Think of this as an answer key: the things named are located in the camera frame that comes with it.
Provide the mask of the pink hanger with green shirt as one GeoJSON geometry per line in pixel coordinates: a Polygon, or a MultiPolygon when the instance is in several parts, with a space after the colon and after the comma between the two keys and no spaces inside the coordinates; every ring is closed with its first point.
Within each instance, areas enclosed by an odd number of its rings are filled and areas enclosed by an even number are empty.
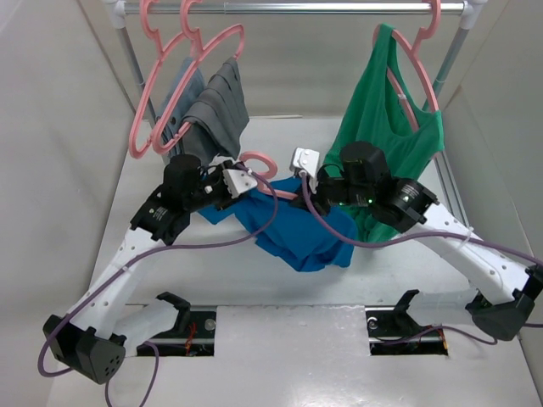
{"type": "MultiPolygon", "coordinates": [[[[396,41],[396,44],[404,51],[409,61],[411,62],[412,67],[417,73],[417,78],[421,82],[421,85],[424,90],[424,94],[427,97],[428,106],[432,113],[439,111],[439,103],[437,100],[436,92],[433,89],[433,86],[428,77],[428,72],[423,67],[423,63],[419,58],[419,51],[422,45],[422,42],[430,39],[437,29],[441,21],[441,12],[442,5],[440,0],[431,0],[424,1],[430,6],[430,11],[432,19],[430,24],[427,27],[421,27],[418,29],[417,35],[413,43],[407,41],[407,39],[396,29],[392,30],[391,37],[396,41]]],[[[419,130],[419,124],[417,117],[413,111],[407,93],[403,89],[402,85],[398,81],[394,72],[386,66],[386,82],[389,83],[392,89],[395,91],[395,95],[400,102],[400,107],[403,110],[405,117],[407,118],[408,124],[411,127],[413,133],[419,130]]]]}

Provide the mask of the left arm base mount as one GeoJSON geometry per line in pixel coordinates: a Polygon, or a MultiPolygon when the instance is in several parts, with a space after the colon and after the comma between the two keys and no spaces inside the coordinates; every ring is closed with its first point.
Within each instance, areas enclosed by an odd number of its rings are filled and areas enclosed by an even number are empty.
{"type": "Polygon", "coordinates": [[[172,328],[149,341],[161,357],[211,357],[215,353],[216,320],[216,307],[192,307],[182,331],[172,328]]]}

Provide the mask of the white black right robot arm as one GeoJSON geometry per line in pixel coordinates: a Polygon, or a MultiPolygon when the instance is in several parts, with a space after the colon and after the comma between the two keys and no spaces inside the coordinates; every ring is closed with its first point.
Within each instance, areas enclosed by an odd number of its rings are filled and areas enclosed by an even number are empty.
{"type": "Polygon", "coordinates": [[[526,326],[542,293],[542,262],[515,249],[480,239],[424,185],[392,176],[383,151],[352,142],[340,152],[340,175],[327,176],[320,154],[296,148],[290,169],[301,179],[306,209],[333,236],[360,248],[386,248],[416,240],[462,273],[469,288],[448,293],[404,294],[392,313],[397,331],[410,334],[440,322],[473,323],[496,341],[513,340],[526,326]],[[323,218],[333,206],[364,207],[398,232],[384,243],[342,235],[323,218]]]}

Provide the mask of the blue t shirt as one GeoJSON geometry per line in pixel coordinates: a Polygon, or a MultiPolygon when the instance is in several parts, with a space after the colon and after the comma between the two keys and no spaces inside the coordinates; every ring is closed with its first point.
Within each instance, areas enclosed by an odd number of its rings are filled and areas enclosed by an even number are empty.
{"type": "MultiPolygon", "coordinates": [[[[283,198],[278,203],[275,220],[256,236],[258,247],[300,272],[319,271],[328,265],[350,266],[353,246],[333,236],[310,212],[291,206],[283,198]]],[[[267,223],[273,209],[272,196],[252,190],[247,198],[228,209],[207,207],[199,214],[213,225],[234,215],[252,233],[267,223]]]]}

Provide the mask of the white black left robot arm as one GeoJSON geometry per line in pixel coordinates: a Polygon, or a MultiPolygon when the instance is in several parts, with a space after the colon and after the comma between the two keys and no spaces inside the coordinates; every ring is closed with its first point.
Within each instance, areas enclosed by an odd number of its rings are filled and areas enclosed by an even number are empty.
{"type": "Polygon", "coordinates": [[[142,262],[173,248],[192,213],[209,206],[226,209],[256,186],[249,169],[230,159],[205,167],[190,154],[173,158],[99,278],[64,316],[50,315],[44,323],[39,372],[48,376],[44,356],[50,351],[68,371],[102,385],[151,337],[162,332],[182,335],[188,329],[190,304],[172,293],[162,293],[142,310],[122,316],[148,272],[142,262]]]}

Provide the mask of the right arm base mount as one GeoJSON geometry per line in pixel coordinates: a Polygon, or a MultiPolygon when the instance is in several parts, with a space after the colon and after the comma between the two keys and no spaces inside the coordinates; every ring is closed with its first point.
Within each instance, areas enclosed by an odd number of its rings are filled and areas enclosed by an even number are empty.
{"type": "Polygon", "coordinates": [[[427,333],[406,312],[394,306],[369,306],[365,308],[371,356],[447,356],[448,348],[442,331],[427,333]]]}

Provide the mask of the green tank top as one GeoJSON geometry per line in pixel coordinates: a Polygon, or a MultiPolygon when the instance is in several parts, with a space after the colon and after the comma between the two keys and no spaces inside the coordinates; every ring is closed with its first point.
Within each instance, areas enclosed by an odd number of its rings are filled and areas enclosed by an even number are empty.
{"type": "Polygon", "coordinates": [[[340,150],[356,141],[370,142],[381,149],[393,176],[418,179],[435,154],[444,149],[442,114],[421,110],[411,97],[398,61],[398,42],[394,27],[381,24],[371,56],[358,81],[338,134],[323,163],[329,176],[340,176],[340,150]],[[411,128],[400,94],[387,73],[392,72],[401,86],[405,100],[417,119],[418,130],[411,128]]]}

